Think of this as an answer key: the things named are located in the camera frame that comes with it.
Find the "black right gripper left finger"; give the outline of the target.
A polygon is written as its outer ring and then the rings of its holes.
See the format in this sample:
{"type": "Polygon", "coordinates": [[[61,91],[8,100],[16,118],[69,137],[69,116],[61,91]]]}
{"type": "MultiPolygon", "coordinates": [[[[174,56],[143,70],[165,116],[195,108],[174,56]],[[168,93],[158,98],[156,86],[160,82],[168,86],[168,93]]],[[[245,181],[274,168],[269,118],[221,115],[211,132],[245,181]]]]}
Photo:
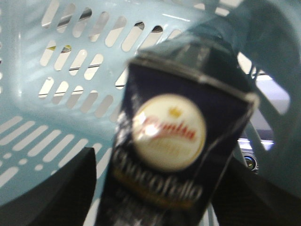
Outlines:
{"type": "Polygon", "coordinates": [[[55,174],[0,208],[2,226],[82,226],[96,186],[96,156],[84,147],[55,174]]]}

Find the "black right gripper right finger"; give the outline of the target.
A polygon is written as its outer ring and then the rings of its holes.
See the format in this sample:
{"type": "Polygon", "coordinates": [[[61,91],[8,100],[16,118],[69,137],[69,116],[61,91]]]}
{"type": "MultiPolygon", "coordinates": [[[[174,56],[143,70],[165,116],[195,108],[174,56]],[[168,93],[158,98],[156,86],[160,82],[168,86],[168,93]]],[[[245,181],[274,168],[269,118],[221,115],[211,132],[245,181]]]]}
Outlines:
{"type": "Polygon", "coordinates": [[[221,226],[299,226],[301,200],[232,158],[212,198],[221,226]]]}

